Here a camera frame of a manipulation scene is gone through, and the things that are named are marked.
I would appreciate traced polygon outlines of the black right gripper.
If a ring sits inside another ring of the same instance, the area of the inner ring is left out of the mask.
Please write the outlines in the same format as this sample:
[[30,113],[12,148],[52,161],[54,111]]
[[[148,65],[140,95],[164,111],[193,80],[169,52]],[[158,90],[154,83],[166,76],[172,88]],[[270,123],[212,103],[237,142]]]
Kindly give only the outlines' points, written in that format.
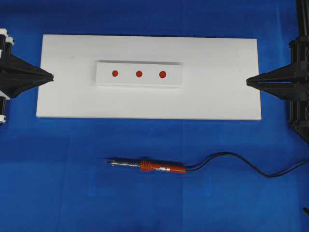
[[289,123],[299,130],[309,126],[309,37],[298,36],[289,43],[289,47],[290,65],[248,78],[246,82],[250,87],[290,101]]

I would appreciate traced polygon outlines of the left gripper white rollers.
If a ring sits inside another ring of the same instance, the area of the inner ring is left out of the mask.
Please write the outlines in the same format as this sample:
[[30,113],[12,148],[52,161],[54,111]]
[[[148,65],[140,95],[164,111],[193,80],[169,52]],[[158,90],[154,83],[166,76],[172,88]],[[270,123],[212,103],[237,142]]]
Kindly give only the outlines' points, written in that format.
[[14,39],[7,29],[0,29],[0,69],[8,73],[32,74],[39,76],[16,76],[0,78],[0,124],[6,122],[6,101],[34,87],[52,82],[53,75],[37,66],[10,54]]

